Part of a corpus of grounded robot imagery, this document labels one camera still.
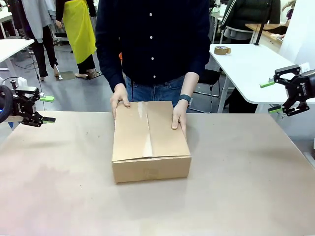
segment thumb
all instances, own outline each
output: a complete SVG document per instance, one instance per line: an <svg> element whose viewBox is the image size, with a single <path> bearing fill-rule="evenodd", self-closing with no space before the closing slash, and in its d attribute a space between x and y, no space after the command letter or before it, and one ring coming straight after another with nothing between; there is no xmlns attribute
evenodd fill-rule
<svg viewBox="0 0 315 236"><path fill-rule="evenodd" d="M178 127L178 115L174 114L173 115L173 122L172 122L172 129L177 129Z"/></svg>
<svg viewBox="0 0 315 236"><path fill-rule="evenodd" d="M129 101L128 101L127 96L124 96L124 97L123 97L123 103L124 103L124 106L125 106L125 107L130 107L130 103L129 103Z"/></svg>

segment yellow fabric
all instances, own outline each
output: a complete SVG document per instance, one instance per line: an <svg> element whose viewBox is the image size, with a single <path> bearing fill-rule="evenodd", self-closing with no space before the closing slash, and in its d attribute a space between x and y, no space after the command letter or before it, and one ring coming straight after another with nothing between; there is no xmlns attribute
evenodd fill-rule
<svg viewBox="0 0 315 236"><path fill-rule="evenodd" d="M96 51L95 36L86 0L64 4L63 23L77 64Z"/></svg>

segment dark blue button-up shirt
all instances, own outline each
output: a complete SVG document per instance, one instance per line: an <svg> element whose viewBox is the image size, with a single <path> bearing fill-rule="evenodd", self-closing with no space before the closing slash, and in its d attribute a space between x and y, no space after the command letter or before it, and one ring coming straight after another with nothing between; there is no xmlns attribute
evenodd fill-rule
<svg viewBox="0 0 315 236"><path fill-rule="evenodd" d="M209 26L209 0L100 0L100 69L112 90L125 83L122 68L143 85L200 74L209 60Z"/></svg>

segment tape roll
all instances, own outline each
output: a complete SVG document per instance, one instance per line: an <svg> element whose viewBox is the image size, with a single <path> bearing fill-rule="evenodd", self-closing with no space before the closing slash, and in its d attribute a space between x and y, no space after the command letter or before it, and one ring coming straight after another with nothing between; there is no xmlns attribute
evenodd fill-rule
<svg viewBox="0 0 315 236"><path fill-rule="evenodd" d="M226 55L226 54L230 54L232 51L230 48L228 47L224 47L224 46L216 46L215 47L215 54L216 55Z"/></svg>

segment blue jeans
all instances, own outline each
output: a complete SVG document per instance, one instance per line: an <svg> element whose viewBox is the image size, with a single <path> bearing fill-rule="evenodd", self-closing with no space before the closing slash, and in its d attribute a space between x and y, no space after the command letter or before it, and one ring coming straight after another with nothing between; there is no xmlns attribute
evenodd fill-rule
<svg viewBox="0 0 315 236"><path fill-rule="evenodd" d="M171 101L176 106L184 82L184 76L160 85L139 85L126 77L126 86L129 102Z"/></svg>

